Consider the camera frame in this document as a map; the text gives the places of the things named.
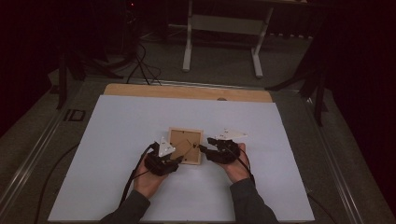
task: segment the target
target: white paper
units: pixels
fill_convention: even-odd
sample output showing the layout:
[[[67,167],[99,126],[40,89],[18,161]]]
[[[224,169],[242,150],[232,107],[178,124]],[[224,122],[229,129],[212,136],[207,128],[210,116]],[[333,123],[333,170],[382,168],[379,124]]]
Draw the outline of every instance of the white paper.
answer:
[[[132,96],[99,98],[49,221],[99,220],[113,212],[141,153],[169,127],[243,130],[257,189],[279,221],[314,220],[281,117],[273,103]],[[145,221],[234,221],[227,175],[203,156],[181,164],[150,199]]]

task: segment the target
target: gray sleeve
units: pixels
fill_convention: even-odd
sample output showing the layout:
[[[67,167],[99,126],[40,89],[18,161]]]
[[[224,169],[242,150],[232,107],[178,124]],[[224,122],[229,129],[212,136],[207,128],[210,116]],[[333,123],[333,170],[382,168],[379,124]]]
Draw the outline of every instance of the gray sleeve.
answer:
[[[150,205],[149,200],[136,190],[132,190],[125,202],[113,213],[108,214],[100,223],[134,224],[145,215]]]
[[[230,190],[237,223],[279,223],[249,178],[232,184]]]

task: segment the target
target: right hand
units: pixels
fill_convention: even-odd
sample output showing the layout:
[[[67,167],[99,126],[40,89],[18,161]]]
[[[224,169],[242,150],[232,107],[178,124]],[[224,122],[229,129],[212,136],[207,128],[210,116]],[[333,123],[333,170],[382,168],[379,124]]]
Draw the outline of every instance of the right hand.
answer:
[[[248,157],[246,154],[246,150],[247,150],[246,145],[244,143],[239,143],[238,146],[243,151],[240,153],[239,159],[248,167],[249,164],[248,164]],[[224,169],[225,173],[233,183],[236,183],[239,180],[250,178],[247,169],[241,164],[239,160],[235,160],[229,164],[217,163],[217,165],[221,166]]]

